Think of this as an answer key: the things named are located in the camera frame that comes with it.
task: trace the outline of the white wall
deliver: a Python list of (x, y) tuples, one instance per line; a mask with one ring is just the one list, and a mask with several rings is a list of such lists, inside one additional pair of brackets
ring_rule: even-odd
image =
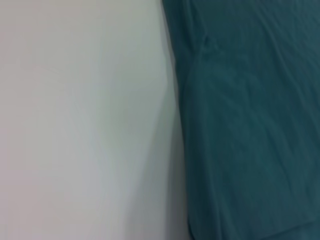
[(0, 1), (0, 239), (185, 240), (160, 0)]

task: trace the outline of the blue-green textile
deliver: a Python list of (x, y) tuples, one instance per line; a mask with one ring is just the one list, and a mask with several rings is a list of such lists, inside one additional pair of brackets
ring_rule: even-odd
[(163, 0), (195, 240), (320, 240), (320, 1)]

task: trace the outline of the teal fabric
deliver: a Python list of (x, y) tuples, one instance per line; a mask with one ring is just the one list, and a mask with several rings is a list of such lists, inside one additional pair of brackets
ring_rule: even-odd
[(320, 239), (320, 1), (163, 0), (195, 240)]

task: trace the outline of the teal bedsheet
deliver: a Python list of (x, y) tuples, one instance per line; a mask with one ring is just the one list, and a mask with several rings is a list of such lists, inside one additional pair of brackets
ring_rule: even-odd
[(320, 1), (163, 0), (195, 240), (320, 240)]

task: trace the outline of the teal cloth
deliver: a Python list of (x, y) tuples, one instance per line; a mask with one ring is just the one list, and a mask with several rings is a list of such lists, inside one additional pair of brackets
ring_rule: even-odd
[(320, 1), (163, 0), (195, 240), (320, 240)]

